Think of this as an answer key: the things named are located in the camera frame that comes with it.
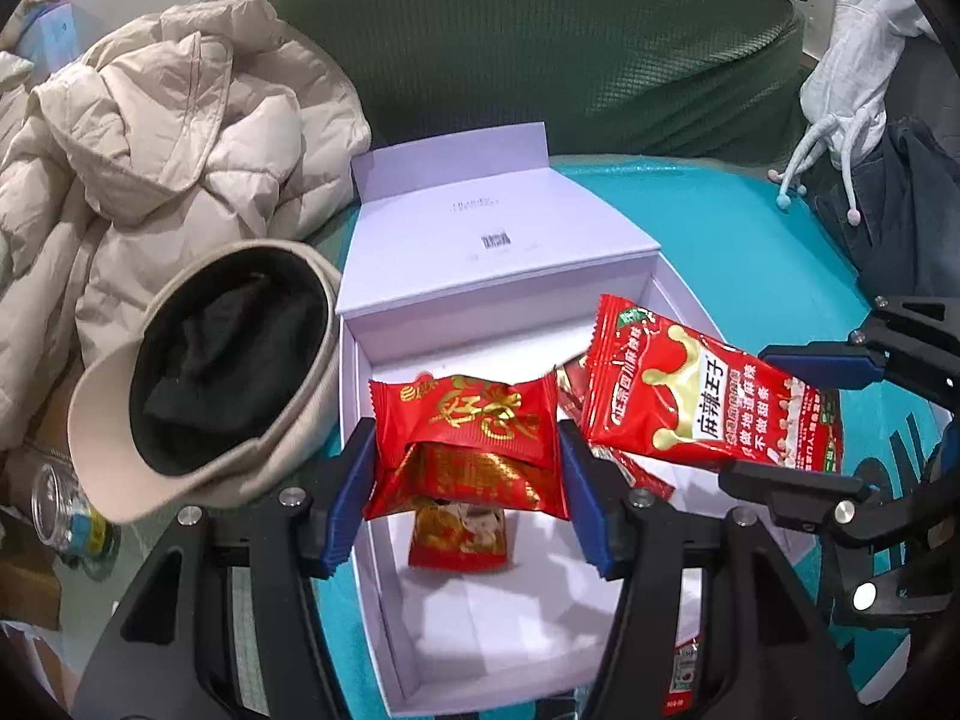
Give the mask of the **beige bucket hat black lining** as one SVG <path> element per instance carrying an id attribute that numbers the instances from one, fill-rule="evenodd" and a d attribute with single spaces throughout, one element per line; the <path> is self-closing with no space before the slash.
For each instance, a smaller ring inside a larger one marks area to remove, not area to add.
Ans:
<path id="1" fill-rule="evenodd" d="M 67 433 L 110 523 L 267 493 L 337 421 L 340 273 L 299 242 L 225 245 L 161 289 L 140 328 L 83 372 Z"/>

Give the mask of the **dark blue jeans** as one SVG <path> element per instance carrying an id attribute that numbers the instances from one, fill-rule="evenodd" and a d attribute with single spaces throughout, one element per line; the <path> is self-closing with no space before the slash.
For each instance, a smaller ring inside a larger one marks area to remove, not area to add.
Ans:
<path id="1" fill-rule="evenodd" d="M 885 94 L 882 140 L 853 167 L 862 213 L 846 223 L 844 187 L 830 161 L 807 174 L 811 207 L 857 271 L 857 288 L 877 296 L 958 294 L 958 75 L 942 47 L 907 42 Z"/>

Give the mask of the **red gold candy packet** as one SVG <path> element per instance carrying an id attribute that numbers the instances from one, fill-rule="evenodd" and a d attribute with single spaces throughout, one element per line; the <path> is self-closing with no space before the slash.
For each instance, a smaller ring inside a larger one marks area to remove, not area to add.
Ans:
<path id="1" fill-rule="evenodd" d="M 370 399 L 377 457 L 366 518 L 420 499 L 568 516 L 553 377 L 373 380 Z"/>

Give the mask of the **beige puffer jacket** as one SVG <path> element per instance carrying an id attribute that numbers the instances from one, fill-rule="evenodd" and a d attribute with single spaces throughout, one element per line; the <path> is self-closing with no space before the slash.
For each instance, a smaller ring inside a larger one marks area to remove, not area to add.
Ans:
<path id="1" fill-rule="evenodd" d="M 267 0 L 140 16 L 37 85 L 5 57 L 3 447 L 194 260 L 324 226 L 370 143 L 347 73 Z"/>

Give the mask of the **grey hoodie with drawstrings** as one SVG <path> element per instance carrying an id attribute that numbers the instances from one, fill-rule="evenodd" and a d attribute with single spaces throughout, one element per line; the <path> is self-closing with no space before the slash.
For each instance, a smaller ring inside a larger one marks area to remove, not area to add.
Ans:
<path id="1" fill-rule="evenodd" d="M 907 42 L 915 37 L 934 39 L 935 32 L 914 0 L 836 0 L 827 50 L 800 87 L 807 128 L 786 167 L 768 172 L 778 186 L 779 208 L 791 204 L 800 176 L 828 156 L 843 181 L 844 219 L 852 227 L 861 224 L 853 167 L 882 140 L 885 93 Z"/>

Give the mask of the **light blue tissue box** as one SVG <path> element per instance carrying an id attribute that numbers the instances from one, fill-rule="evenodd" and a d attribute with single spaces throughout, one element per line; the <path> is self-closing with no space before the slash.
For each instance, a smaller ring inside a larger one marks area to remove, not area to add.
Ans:
<path id="1" fill-rule="evenodd" d="M 68 0 L 26 0 L 3 28 L 3 41 L 32 65 L 33 83 L 47 80 L 82 55 L 75 8 Z"/>

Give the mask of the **red snack packet with children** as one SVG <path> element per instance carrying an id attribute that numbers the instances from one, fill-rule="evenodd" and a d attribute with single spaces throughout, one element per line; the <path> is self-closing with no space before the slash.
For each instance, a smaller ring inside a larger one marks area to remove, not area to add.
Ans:
<path id="1" fill-rule="evenodd" d="M 409 564 L 430 571 L 499 571 L 509 562 L 505 511 L 500 507 L 427 500 L 416 507 Z"/>

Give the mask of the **white open gift box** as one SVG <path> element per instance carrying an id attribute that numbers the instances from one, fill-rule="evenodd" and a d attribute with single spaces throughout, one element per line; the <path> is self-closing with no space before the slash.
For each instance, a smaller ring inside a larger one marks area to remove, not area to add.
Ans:
<path id="1" fill-rule="evenodd" d="M 654 239 L 551 169 L 542 124 L 376 149 L 353 176 L 361 208 L 337 304 L 343 429 L 373 412 L 373 383 L 393 382 L 425 406 L 432 439 L 524 449 L 540 431 L 521 383 L 587 348 L 602 294 L 715 331 Z M 496 532 L 508 564 L 469 575 L 413 567 L 407 514 L 359 528 L 364 632 L 395 717 L 496 709 L 594 678 L 619 585 L 584 561 L 568 522 L 532 509 L 467 520 L 470 544 Z"/>

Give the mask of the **long red spicy strip packet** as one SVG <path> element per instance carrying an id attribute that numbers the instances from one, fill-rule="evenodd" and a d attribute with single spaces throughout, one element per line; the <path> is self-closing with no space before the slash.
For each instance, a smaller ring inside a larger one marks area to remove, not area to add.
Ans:
<path id="1" fill-rule="evenodd" d="M 604 294 L 578 418 L 587 442 L 719 472 L 734 461 L 836 473 L 839 396 L 742 349 Z"/>

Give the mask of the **glass jar blue label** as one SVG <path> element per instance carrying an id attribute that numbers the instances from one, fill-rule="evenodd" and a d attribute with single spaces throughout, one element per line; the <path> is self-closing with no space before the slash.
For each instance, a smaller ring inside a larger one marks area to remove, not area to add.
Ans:
<path id="1" fill-rule="evenodd" d="M 78 479 L 55 463 L 37 470 L 31 491 L 31 518 L 39 541 L 62 561 L 109 559 L 114 528 L 94 509 Z"/>

